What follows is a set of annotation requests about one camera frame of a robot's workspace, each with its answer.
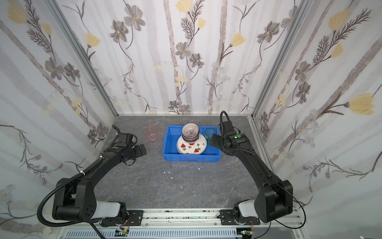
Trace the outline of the watermelon pattern plate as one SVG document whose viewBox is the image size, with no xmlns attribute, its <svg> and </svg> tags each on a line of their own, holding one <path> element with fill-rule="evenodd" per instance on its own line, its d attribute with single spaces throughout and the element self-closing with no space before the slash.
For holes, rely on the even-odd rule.
<svg viewBox="0 0 382 239">
<path fill-rule="evenodd" d="M 199 155 L 202 154 L 206 148 L 207 140 L 202 134 L 199 134 L 199 138 L 193 142 L 185 141 L 182 136 L 180 136 L 177 141 L 177 151 L 180 154 Z"/>
</svg>

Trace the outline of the pink glass cup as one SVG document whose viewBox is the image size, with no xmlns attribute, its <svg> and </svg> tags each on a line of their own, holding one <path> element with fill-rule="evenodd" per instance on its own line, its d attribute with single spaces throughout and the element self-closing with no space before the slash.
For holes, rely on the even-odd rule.
<svg viewBox="0 0 382 239">
<path fill-rule="evenodd" d="M 157 128 L 155 125 L 148 125 L 144 128 L 144 133 L 150 141 L 157 139 Z"/>
</svg>

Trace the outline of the blue white striped bowl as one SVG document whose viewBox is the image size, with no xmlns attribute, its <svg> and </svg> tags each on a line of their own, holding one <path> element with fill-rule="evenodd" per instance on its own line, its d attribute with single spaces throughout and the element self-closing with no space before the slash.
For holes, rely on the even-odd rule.
<svg viewBox="0 0 382 239">
<path fill-rule="evenodd" d="M 186 142 L 195 142 L 199 139 L 200 129 L 195 123 L 187 123 L 182 128 L 182 138 Z"/>
</svg>

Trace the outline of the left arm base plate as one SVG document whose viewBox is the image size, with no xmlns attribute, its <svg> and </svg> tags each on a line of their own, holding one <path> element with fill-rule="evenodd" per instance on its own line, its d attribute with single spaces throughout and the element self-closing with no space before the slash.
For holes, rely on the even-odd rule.
<svg viewBox="0 0 382 239">
<path fill-rule="evenodd" d="M 123 209 L 114 218 L 104 218 L 100 221 L 101 227 L 111 226 L 140 226 L 143 219 L 143 210 L 126 210 Z"/>
</svg>

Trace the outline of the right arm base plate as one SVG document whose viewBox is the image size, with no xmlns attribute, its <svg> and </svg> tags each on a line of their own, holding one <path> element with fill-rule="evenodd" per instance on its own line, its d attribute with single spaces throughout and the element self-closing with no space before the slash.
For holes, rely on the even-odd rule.
<svg viewBox="0 0 382 239">
<path fill-rule="evenodd" d="M 243 217 L 237 209 L 222 209 L 217 216 L 222 226 L 258 226 L 257 217 Z"/>
</svg>

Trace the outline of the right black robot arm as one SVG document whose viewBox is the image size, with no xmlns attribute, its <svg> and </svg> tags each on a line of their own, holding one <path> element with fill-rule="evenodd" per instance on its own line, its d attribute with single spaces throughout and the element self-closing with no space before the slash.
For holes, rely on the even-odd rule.
<svg viewBox="0 0 382 239">
<path fill-rule="evenodd" d="M 238 224 L 258 218 L 263 223 L 271 223 L 290 215 L 293 203 L 293 186 L 288 180 L 282 181 L 260 158 L 249 138 L 241 133 L 230 120 L 226 111 L 219 117 L 220 135 L 212 136 L 210 146 L 224 154 L 237 157 L 253 178 L 258 189 L 255 200 L 237 203 L 233 208 L 233 219 Z"/>
</svg>

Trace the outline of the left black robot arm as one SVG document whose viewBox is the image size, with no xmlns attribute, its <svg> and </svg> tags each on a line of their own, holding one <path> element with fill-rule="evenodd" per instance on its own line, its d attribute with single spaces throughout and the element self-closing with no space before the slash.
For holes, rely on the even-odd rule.
<svg viewBox="0 0 382 239">
<path fill-rule="evenodd" d="M 133 163 L 147 154 L 144 144 L 138 144 L 137 136 L 122 133 L 116 126 L 116 136 L 89 167 L 71 178 L 62 178 L 37 208 L 37 219 L 48 227 L 66 227 L 88 223 L 99 238 L 102 233 L 95 226 L 125 225 L 131 218 L 124 202 L 99 201 L 94 189 L 97 184 L 119 164 Z"/>
</svg>

